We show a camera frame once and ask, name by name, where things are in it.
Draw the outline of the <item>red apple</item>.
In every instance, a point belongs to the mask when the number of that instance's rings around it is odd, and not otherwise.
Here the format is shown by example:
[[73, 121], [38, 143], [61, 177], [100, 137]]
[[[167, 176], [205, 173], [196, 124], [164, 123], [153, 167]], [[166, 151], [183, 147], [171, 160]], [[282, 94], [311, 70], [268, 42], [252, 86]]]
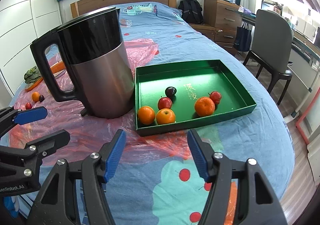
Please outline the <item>red apple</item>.
[[212, 91], [211, 93], [208, 94], [209, 95], [209, 98], [213, 101], [213, 103], [215, 105], [219, 105], [220, 104], [220, 101], [222, 99], [222, 95], [220, 92], [218, 91]]
[[25, 108], [26, 108], [26, 109], [32, 109], [31, 103], [29, 103], [29, 102], [26, 103], [26, 104], [25, 104]]
[[159, 110], [165, 108], [170, 109], [172, 107], [172, 100], [169, 97], [160, 98], [157, 106]]

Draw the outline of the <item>orange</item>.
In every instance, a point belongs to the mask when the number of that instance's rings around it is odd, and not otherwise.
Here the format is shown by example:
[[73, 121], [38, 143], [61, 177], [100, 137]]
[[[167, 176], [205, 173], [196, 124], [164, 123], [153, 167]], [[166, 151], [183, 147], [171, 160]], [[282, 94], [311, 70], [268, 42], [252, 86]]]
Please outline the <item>orange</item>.
[[155, 120], [155, 111], [149, 106], [140, 107], [137, 111], [137, 117], [141, 124], [151, 125]]
[[31, 99], [37, 103], [40, 100], [40, 93], [39, 92], [33, 92], [31, 95]]
[[172, 124], [176, 121], [175, 113], [168, 108], [163, 108], [156, 114], [156, 122], [158, 125]]
[[201, 97], [195, 102], [194, 109], [200, 117], [210, 116], [215, 111], [215, 104], [209, 97]]

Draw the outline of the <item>dark plum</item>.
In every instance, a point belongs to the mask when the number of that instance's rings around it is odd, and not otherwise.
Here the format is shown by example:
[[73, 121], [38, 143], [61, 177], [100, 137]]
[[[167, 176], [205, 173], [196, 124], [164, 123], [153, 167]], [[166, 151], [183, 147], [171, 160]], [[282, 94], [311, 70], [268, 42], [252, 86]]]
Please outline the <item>dark plum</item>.
[[168, 98], [173, 98], [177, 93], [177, 89], [175, 87], [168, 87], [165, 89], [165, 95]]
[[39, 101], [40, 101], [40, 102], [43, 102], [44, 100], [45, 100], [44, 96], [43, 96], [43, 95], [40, 95], [40, 96], [39, 96]]

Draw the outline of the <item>orange oval dish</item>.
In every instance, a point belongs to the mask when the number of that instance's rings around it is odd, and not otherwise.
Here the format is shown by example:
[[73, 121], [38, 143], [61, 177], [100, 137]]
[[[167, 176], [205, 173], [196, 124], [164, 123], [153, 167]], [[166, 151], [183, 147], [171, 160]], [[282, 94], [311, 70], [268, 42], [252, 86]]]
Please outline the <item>orange oval dish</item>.
[[36, 86], [38, 86], [41, 82], [43, 81], [43, 78], [40, 77], [37, 81], [35, 81], [34, 83], [29, 83], [25, 86], [24, 90], [26, 92], [29, 92], [31, 90], [33, 90]]

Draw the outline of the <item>green leafy vegetable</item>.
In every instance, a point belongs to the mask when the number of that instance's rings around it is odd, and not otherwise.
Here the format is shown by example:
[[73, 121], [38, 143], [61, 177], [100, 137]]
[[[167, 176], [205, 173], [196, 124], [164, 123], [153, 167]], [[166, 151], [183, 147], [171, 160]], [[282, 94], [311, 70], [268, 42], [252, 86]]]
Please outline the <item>green leafy vegetable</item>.
[[34, 66], [30, 68], [25, 74], [24, 74], [24, 81], [26, 84], [33, 84], [36, 81], [38, 81], [41, 78], [40, 71], [37, 66]]

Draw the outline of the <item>pink plastic sheet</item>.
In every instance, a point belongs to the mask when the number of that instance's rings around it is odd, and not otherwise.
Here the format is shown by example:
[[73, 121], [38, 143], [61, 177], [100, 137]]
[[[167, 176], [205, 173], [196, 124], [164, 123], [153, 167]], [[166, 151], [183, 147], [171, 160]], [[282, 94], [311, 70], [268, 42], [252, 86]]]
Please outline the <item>pink plastic sheet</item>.
[[[125, 41], [131, 71], [144, 66], [154, 57], [158, 57], [158, 44], [150, 38], [140, 38]], [[47, 85], [42, 81], [32, 92], [44, 95], [42, 103], [31, 103], [34, 107], [44, 106], [48, 116], [26, 125], [17, 125], [8, 134], [10, 147], [24, 148], [25, 144], [36, 138], [65, 129], [71, 135], [67, 146], [45, 160], [44, 165], [53, 165], [58, 158], [69, 161], [82, 160], [89, 153], [98, 150], [105, 142], [110, 141], [118, 129], [123, 129], [127, 135], [127, 144], [122, 162], [147, 163], [166, 157], [178, 156], [183, 160], [191, 158], [187, 146], [187, 131], [177, 131], [161, 135], [141, 137], [135, 128], [135, 110], [116, 119], [103, 119], [95, 116], [80, 115], [83, 105], [79, 101], [58, 103], [50, 94]], [[224, 150], [217, 128], [205, 126], [197, 128], [204, 141], [209, 142], [215, 151]]]

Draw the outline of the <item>large orange carrot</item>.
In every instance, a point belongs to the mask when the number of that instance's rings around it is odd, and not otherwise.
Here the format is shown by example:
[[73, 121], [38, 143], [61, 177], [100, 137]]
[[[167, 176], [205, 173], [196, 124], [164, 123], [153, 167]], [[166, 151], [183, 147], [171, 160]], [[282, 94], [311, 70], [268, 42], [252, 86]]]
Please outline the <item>large orange carrot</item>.
[[65, 70], [66, 67], [63, 61], [58, 61], [55, 64], [53, 64], [50, 67], [50, 69], [51, 69], [51, 72], [55, 74], [55, 73], [61, 72], [62, 70]]

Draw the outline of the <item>blue patterned bed cover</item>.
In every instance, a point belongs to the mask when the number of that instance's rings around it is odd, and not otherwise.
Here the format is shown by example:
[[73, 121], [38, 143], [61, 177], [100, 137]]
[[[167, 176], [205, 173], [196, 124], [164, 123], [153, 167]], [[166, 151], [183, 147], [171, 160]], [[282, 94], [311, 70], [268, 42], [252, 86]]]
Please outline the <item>blue patterned bed cover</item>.
[[[178, 10], [165, 5], [123, 4], [120, 25], [124, 41], [150, 38], [158, 44], [158, 57], [146, 65], [221, 60], [233, 71], [257, 105], [250, 114], [214, 124], [222, 153], [239, 161], [256, 159], [276, 195], [282, 197], [295, 165], [292, 138], [276, 103], [251, 72], [192, 29]], [[192, 157], [173, 156], [142, 164], [121, 160], [114, 177], [104, 185], [116, 224], [197, 224], [209, 186], [199, 176]], [[44, 162], [42, 181], [54, 165]]]

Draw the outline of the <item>black silver electric kettle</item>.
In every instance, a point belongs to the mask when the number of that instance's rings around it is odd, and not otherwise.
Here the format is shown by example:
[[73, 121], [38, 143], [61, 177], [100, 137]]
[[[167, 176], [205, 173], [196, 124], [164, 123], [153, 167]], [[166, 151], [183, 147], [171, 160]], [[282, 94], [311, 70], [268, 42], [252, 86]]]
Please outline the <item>black silver electric kettle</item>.
[[[81, 115], [118, 118], [133, 108], [135, 83], [119, 22], [120, 9], [88, 12], [35, 39], [30, 48], [51, 95], [57, 102], [79, 100]], [[57, 45], [73, 84], [60, 89], [45, 50]]]

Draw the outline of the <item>white wardrobe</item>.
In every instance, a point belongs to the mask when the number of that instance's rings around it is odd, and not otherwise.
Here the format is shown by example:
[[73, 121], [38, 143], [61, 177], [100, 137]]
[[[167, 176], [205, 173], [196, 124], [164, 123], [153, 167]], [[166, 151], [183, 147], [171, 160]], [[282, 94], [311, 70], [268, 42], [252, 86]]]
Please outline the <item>white wardrobe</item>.
[[60, 24], [57, 0], [1, 0], [1, 80], [11, 96], [35, 66], [32, 41]]

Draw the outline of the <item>green cardboard tray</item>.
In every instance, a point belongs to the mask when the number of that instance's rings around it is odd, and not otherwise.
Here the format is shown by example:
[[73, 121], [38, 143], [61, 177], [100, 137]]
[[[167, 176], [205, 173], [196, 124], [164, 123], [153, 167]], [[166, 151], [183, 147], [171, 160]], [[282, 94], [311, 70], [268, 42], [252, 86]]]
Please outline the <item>green cardboard tray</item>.
[[[256, 102], [247, 89], [221, 60], [200, 60], [157, 64], [135, 69], [135, 106], [149, 106], [158, 111], [158, 101], [165, 89], [174, 87], [177, 93], [172, 110], [176, 120], [172, 124], [153, 122], [143, 125], [136, 121], [141, 136], [174, 132], [231, 120], [253, 112]], [[197, 99], [217, 91], [221, 102], [211, 116], [200, 117], [194, 104]]]

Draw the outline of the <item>dark blue tote bag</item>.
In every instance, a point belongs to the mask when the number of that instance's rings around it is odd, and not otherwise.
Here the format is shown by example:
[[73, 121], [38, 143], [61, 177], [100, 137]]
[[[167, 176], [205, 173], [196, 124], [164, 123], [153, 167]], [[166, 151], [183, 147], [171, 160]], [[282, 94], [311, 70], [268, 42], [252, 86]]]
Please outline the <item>dark blue tote bag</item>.
[[252, 35], [249, 29], [249, 23], [243, 23], [241, 27], [237, 27], [234, 48], [240, 52], [248, 52], [251, 46]]

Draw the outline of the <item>wooden drawer chest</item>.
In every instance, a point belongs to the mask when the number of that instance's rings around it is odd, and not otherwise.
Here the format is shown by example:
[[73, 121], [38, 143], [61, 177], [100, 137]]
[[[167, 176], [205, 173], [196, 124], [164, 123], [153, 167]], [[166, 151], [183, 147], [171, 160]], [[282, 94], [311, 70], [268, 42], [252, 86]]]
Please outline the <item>wooden drawer chest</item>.
[[237, 28], [242, 25], [239, 8], [224, 0], [204, 0], [204, 23], [189, 25], [235, 56], [238, 51], [234, 48], [234, 41]]

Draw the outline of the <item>black backpack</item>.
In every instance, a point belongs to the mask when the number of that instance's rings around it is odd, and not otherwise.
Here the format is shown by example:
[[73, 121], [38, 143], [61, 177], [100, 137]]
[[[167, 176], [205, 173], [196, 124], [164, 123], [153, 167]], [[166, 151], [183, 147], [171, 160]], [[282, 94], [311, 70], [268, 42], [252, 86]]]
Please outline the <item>black backpack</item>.
[[203, 24], [202, 7], [197, 0], [180, 0], [178, 9], [182, 19], [188, 24]]

